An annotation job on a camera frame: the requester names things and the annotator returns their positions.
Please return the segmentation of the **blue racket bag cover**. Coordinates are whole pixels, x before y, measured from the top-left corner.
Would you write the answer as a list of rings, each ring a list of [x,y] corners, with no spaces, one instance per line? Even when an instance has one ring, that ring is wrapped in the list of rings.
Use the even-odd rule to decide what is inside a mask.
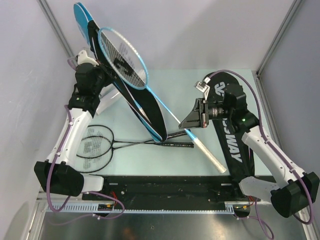
[[[148,92],[147,89],[136,90],[132,88],[112,69],[98,43],[98,30],[100,28],[81,2],[73,4],[73,13],[83,38],[89,46],[90,51],[94,54],[94,58],[106,69],[111,84],[114,85],[125,98],[131,110],[148,130],[153,140],[156,142],[166,141],[168,139],[167,128],[162,110],[155,97]],[[133,89],[133,96],[137,98],[138,104],[142,107],[147,117],[140,113],[131,94],[127,91],[127,87]]]

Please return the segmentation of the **blue racket white grip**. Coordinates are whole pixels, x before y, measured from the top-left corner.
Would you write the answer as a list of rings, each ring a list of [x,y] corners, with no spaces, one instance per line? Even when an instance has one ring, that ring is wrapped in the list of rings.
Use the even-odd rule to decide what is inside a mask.
[[[104,57],[119,77],[136,90],[146,89],[150,92],[176,122],[180,123],[180,120],[150,88],[147,66],[133,45],[111,27],[100,28],[97,38]]]

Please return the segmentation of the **black racket bag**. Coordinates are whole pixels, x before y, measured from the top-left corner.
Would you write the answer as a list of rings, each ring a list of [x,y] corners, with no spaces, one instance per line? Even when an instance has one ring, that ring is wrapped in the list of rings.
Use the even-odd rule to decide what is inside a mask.
[[[239,81],[229,73],[210,72],[206,75],[209,78],[210,87],[208,99],[213,101],[222,101],[224,91],[228,85],[238,85]],[[242,135],[232,129],[228,118],[212,120],[216,131],[229,175],[234,182],[239,183],[243,179],[255,174],[254,153],[242,141]]]

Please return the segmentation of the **white shuttlecock tube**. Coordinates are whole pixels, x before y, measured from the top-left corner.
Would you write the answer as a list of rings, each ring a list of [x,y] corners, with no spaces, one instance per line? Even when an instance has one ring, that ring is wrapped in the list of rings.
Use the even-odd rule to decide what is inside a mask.
[[[143,110],[143,108],[138,104],[137,98],[134,96],[134,89],[131,89],[129,86],[126,87],[127,91],[130,93],[131,97],[133,98],[136,106],[138,107],[140,113],[147,117],[147,114]],[[118,91],[118,89],[113,86],[112,84],[105,86],[102,88],[100,94],[100,103],[96,109],[96,114],[101,114],[106,108],[113,105],[117,100],[122,97],[122,94]]]

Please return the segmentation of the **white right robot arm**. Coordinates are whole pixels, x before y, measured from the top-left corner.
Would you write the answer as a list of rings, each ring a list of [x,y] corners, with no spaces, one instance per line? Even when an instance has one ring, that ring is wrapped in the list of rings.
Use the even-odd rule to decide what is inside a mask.
[[[240,134],[247,145],[271,172],[275,182],[243,178],[230,188],[231,196],[242,201],[253,196],[272,204],[284,218],[294,216],[306,207],[312,207],[317,198],[320,178],[314,172],[306,173],[295,164],[264,132],[259,119],[247,108],[243,87],[229,84],[224,89],[222,101],[209,100],[210,87],[198,81],[195,88],[203,97],[197,98],[191,112],[179,128],[206,128],[209,120],[226,119],[232,134]]]

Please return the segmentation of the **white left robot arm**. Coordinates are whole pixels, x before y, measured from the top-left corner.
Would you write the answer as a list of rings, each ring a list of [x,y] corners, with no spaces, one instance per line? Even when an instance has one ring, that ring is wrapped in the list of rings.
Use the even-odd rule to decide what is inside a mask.
[[[65,105],[66,120],[58,140],[45,161],[37,161],[35,175],[47,194],[77,197],[91,192],[100,200],[110,196],[111,188],[101,176],[82,174],[75,169],[83,134],[96,114],[102,89],[110,84],[106,67],[81,63],[76,67],[76,83]]]

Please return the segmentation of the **black racket upper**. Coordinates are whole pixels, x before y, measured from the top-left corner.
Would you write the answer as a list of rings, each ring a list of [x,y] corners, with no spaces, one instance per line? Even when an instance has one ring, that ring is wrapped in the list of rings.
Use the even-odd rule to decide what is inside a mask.
[[[155,145],[160,147],[193,148],[192,142],[163,141],[156,142],[153,139],[143,141],[116,140],[114,132],[104,125],[90,125],[87,128],[87,135],[81,139],[84,147],[83,153],[95,153],[96,155],[106,154],[118,149],[128,148],[136,145]]]

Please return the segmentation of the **black racket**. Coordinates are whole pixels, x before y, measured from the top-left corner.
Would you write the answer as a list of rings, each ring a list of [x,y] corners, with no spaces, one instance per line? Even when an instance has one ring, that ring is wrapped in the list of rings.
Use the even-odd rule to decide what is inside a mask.
[[[138,145],[153,145],[159,147],[194,148],[192,142],[155,142],[153,140],[144,141],[116,141],[105,136],[89,136],[81,140],[75,157],[75,169],[84,174],[95,173],[108,166],[115,151]]]
[[[81,139],[84,147],[83,153],[95,153],[96,155],[106,154],[118,149],[128,148],[136,145],[155,145],[160,147],[193,148],[192,142],[163,141],[156,142],[153,139],[143,141],[116,140],[114,132],[104,125],[90,125],[87,128],[87,135]]]

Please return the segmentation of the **black racket lower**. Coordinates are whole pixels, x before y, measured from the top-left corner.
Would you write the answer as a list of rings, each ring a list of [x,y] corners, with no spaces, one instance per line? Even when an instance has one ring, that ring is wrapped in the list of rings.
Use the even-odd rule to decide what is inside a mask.
[[[84,174],[95,173],[108,166],[115,151],[138,145],[153,145],[159,147],[194,148],[192,142],[155,142],[153,140],[144,141],[116,141],[105,136],[89,136],[81,140],[75,157],[75,169]]]

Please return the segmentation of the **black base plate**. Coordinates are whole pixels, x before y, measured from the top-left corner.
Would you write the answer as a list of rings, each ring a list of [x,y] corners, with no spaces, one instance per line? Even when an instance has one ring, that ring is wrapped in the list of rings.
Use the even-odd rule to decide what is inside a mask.
[[[116,197],[125,207],[173,205],[198,207],[224,202],[251,206],[255,198],[244,195],[230,176],[104,176],[100,193]]]

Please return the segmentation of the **aluminium frame post left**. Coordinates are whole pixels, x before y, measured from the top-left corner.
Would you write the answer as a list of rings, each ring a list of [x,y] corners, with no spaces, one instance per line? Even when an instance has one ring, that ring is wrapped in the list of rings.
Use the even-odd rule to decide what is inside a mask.
[[[77,66],[76,54],[72,50],[71,45],[69,44],[60,24],[58,23],[54,15],[54,12],[52,11],[47,0],[37,0],[37,3],[40,9],[42,10],[44,16],[46,17],[50,27],[52,28],[53,33],[59,41],[63,51],[65,52],[69,67],[72,68],[73,72],[75,73]]]

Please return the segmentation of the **aluminium frame post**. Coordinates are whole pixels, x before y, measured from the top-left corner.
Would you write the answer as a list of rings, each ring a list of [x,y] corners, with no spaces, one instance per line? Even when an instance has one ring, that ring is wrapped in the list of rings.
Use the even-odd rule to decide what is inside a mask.
[[[63,51],[65,52],[69,67],[72,68],[73,72],[75,73],[77,66],[76,54],[72,50],[71,45],[69,44],[60,24],[58,23],[54,15],[54,12],[52,11],[47,0],[37,0],[37,3],[40,9],[42,10],[44,16],[46,17],[50,27],[52,28],[53,33],[59,41]]]
[[[255,71],[256,75],[260,77],[266,68],[267,64],[273,57],[275,51],[277,50],[278,45],[281,43],[283,37],[285,36],[287,30],[289,29],[292,21],[296,17],[302,5],[305,3],[305,0],[294,0],[286,13],[279,29],[277,30],[267,52],[265,53],[261,63],[259,64],[257,70]]]

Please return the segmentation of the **aluminium side rail right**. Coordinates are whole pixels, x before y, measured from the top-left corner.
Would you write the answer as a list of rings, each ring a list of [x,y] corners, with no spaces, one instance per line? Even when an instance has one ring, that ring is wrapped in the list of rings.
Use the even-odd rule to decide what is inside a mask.
[[[263,122],[267,123],[268,129],[269,129],[268,132],[271,134],[272,139],[281,149],[283,149],[281,139],[279,138],[275,118],[271,109],[271,105],[269,104],[269,100],[267,98],[265,89],[262,84],[262,79],[259,77],[259,75],[255,70],[252,71],[252,75],[253,75],[255,86],[261,102],[261,107],[263,108],[263,112],[265,116],[265,120]],[[302,227],[307,240],[320,239],[320,228],[317,224],[314,213],[313,213],[312,224],[309,224],[309,225],[302,224]]]

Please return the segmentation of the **aluminium frame post right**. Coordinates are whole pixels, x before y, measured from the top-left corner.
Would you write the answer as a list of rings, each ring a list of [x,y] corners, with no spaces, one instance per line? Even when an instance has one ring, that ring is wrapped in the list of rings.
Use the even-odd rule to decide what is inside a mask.
[[[255,71],[256,75],[260,77],[266,68],[267,64],[273,57],[275,51],[277,50],[278,45],[281,43],[283,37],[285,36],[287,30],[289,29],[292,21],[296,17],[302,5],[305,3],[305,0],[294,0],[286,13],[279,29],[277,30],[267,52],[265,53],[261,63],[259,64],[257,70]]]

